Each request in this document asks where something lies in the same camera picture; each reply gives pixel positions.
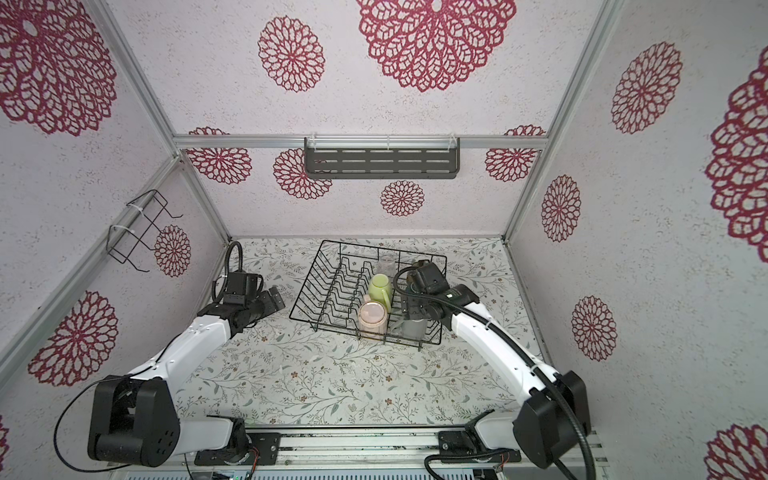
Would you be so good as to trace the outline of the clear glass cup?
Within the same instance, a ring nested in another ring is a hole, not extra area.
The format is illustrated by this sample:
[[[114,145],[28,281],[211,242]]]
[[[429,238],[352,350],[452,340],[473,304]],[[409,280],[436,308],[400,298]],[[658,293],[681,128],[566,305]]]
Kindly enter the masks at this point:
[[[399,254],[396,251],[381,251],[376,264],[376,273],[394,277],[399,270],[398,257]]]

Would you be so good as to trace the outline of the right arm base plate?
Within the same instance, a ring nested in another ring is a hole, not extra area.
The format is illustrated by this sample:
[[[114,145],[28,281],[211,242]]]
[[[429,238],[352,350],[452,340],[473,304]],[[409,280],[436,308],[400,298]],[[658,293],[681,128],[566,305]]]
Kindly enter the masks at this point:
[[[438,438],[438,460],[444,463],[460,463],[466,461],[493,462],[505,460],[508,454],[506,448],[490,448],[481,439],[478,424],[494,412],[487,410],[478,415],[460,430],[441,430]]]

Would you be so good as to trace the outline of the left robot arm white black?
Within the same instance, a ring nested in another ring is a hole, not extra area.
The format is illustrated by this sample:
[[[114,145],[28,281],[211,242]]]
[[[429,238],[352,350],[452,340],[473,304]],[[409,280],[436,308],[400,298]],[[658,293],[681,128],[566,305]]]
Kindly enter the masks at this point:
[[[193,452],[208,452],[224,462],[244,459],[251,441],[242,419],[182,418],[174,394],[233,336],[284,307],[275,287],[259,293],[248,305],[210,304],[159,354],[124,376],[103,379],[94,394],[89,458],[146,467]]]

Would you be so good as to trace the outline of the black wire dish rack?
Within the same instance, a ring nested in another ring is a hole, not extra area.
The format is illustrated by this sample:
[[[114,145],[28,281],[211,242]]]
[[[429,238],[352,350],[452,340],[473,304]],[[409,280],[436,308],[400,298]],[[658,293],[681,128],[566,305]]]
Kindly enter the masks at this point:
[[[447,273],[447,257],[440,254],[363,245],[336,240],[324,240],[320,244],[301,289],[290,310],[289,318],[306,323],[315,331],[323,330],[371,341],[401,344],[415,348],[439,345],[442,326],[439,321],[429,321],[425,338],[421,342],[407,340],[401,335],[401,323],[405,320],[404,297],[395,294],[393,311],[388,320],[388,330],[383,339],[363,335],[357,327],[357,311],[364,303],[371,278],[377,274],[376,264],[381,251],[399,254],[399,270],[419,260],[434,262]]]

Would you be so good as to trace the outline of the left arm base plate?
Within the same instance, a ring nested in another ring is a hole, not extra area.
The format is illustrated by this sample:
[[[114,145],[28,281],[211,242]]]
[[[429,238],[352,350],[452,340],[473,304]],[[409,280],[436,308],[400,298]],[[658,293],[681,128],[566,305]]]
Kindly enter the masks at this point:
[[[236,430],[228,444],[218,450],[203,450],[195,455],[195,466],[274,465],[282,435],[277,432]]]

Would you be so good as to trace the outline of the pink ceramic mug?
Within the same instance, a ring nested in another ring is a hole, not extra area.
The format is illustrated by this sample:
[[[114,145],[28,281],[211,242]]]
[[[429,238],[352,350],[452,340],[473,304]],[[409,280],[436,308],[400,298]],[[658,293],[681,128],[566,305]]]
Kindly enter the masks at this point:
[[[357,311],[357,327],[365,336],[383,339],[388,330],[389,313],[386,307],[374,300],[365,301]]]

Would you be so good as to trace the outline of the light green mug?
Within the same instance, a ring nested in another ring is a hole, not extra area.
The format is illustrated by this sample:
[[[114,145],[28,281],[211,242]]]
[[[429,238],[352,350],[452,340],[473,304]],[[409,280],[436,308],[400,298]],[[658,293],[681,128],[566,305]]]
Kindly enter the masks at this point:
[[[388,313],[393,308],[393,285],[390,278],[382,273],[375,274],[368,285],[367,299],[381,304]]]

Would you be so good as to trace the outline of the grey cream mug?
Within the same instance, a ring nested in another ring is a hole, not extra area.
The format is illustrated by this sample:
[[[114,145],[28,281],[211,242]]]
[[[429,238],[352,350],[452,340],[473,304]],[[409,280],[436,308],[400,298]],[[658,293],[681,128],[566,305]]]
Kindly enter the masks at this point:
[[[429,321],[426,318],[405,319],[401,323],[401,335],[407,340],[424,340]]]

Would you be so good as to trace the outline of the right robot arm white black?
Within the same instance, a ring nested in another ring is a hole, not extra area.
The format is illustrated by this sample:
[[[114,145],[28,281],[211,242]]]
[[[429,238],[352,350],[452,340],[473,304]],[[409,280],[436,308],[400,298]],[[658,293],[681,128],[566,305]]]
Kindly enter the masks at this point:
[[[506,460],[519,454],[535,466],[552,465],[568,479],[575,475],[561,457],[574,447],[581,451],[588,479],[597,477],[595,457],[588,443],[591,417],[587,388],[575,372],[565,374],[537,360],[508,334],[484,304],[464,285],[439,295],[425,295],[398,289],[415,300],[428,314],[466,341],[504,380],[520,405],[514,419],[500,412],[482,414],[468,425],[479,441],[476,451],[467,454],[432,455],[425,459],[431,471],[433,460]]]

